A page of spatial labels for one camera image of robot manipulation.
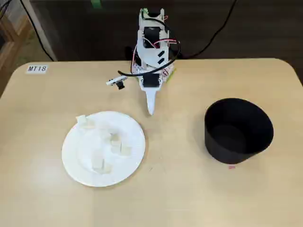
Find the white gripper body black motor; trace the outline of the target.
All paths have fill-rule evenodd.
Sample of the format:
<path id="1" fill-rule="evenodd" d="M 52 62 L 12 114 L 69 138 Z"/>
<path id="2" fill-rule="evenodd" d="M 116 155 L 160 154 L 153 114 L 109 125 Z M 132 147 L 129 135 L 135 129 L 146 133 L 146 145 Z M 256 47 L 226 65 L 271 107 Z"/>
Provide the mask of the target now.
<path id="1" fill-rule="evenodd" d="M 140 87 L 143 91 L 154 89 L 160 90 L 163 83 L 163 76 L 159 73 L 150 73 L 142 76 L 139 80 Z"/>

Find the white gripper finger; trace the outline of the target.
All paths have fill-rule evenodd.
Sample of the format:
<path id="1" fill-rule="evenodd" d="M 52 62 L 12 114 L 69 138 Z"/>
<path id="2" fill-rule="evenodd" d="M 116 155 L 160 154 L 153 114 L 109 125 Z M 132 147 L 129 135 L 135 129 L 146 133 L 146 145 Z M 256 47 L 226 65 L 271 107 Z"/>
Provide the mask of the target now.
<path id="1" fill-rule="evenodd" d="M 146 93 L 148 112 L 150 115 L 153 115 L 155 110 L 155 100 L 156 100 L 157 90 L 154 88 L 147 88 L 145 90 L 145 93 Z"/>

